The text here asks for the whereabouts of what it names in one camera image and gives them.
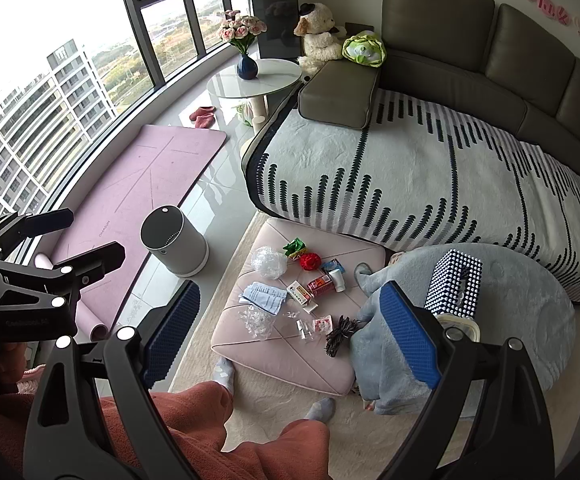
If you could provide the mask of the clear plastic bag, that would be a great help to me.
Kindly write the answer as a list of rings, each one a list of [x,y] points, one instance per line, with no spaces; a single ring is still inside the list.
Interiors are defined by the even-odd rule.
[[[276,317],[255,306],[246,306],[239,313],[245,330],[254,339],[267,339],[273,332]]]

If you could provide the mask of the white plastic bottle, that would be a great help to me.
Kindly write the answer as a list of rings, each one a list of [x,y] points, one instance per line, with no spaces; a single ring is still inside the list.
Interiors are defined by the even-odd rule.
[[[344,292],[346,289],[343,273],[340,269],[334,269],[329,272],[330,278],[333,281],[336,292]]]

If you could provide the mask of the grey round trash bin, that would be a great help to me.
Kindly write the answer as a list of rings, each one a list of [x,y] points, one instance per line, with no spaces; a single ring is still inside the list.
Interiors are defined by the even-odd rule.
[[[140,240],[179,278],[198,274],[209,260],[209,244],[204,236],[174,205],[157,207],[148,214],[141,226]]]

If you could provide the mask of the left grey sock foot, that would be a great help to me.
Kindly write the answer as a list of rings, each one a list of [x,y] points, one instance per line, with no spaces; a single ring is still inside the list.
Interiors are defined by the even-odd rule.
[[[213,369],[213,381],[230,394],[235,392],[235,367],[230,360],[220,356]]]

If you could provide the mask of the person's rust trouser legs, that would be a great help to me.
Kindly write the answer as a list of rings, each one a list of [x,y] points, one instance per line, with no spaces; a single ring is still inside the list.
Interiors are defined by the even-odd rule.
[[[19,474],[27,419],[34,397],[0,396],[0,455]],[[175,393],[156,392],[152,400],[171,437],[203,479],[328,479],[328,424],[296,419],[275,440],[245,441],[230,452],[225,423],[233,413],[235,393],[209,379]]]

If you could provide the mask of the folded paper leaflet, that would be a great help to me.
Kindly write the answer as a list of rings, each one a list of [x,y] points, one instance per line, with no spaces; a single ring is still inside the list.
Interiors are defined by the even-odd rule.
[[[253,282],[243,290],[240,302],[258,307],[271,315],[278,315],[287,297],[288,293],[285,289]]]

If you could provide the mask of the small red white wrapper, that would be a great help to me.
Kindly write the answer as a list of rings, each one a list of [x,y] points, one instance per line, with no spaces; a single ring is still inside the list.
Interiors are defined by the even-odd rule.
[[[323,318],[313,319],[313,331],[317,334],[327,335],[333,330],[332,316],[327,315]]]

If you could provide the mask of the blue blister card package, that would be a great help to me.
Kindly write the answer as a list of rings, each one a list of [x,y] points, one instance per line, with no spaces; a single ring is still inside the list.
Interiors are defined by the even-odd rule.
[[[332,273],[334,271],[339,271],[341,273],[345,272],[344,266],[342,266],[342,264],[340,263],[339,260],[337,260],[337,258],[331,259],[329,261],[324,261],[321,264],[320,269],[325,273]]]

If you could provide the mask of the small white medicine box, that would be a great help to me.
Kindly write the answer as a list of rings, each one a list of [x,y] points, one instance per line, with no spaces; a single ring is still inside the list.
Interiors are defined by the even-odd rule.
[[[311,294],[298,281],[294,281],[288,285],[287,292],[302,307],[306,306],[311,301]]]

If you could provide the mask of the red knitted ball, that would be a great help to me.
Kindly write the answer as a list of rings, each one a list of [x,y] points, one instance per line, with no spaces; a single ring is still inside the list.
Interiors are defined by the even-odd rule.
[[[299,266],[307,272],[319,270],[322,265],[321,257],[315,252],[304,252],[299,256]]]

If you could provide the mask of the green snack wrapper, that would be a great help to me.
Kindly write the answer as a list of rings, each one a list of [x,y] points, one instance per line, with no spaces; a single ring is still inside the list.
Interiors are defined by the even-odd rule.
[[[282,247],[284,255],[291,260],[298,259],[301,255],[307,252],[307,246],[300,238],[296,237],[288,244]]]

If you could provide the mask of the patterned white black blanket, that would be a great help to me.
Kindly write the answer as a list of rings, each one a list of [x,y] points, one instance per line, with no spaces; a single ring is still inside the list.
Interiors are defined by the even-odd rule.
[[[288,105],[245,177],[259,209],[393,252],[458,243],[514,250],[580,304],[580,176],[481,119],[385,90],[359,130]]]

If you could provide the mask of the blue flower vase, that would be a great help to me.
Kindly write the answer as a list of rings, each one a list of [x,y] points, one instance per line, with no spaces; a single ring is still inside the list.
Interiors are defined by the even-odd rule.
[[[253,80],[258,75],[258,65],[247,53],[242,53],[237,64],[237,75],[243,80]]]

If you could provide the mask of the round white side table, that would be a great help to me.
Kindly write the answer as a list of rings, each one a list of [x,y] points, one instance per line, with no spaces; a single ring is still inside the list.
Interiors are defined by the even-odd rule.
[[[301,68],[292,61],[264,58],[255,62],[258,73],[253,79],[238,76],[237,66],[230,65],[209,79],[207,91],[218,99],[247,99],[252,112],[251,124],[255,132],[268,120],[267,96],[293,87],[302,77]]]

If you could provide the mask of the olive seat cushion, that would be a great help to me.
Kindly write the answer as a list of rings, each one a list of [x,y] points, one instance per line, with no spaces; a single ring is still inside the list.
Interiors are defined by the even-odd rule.
[[[299,92],[299,114],[315,122],[363,130],[369,122],[379,71],[329,61]]]

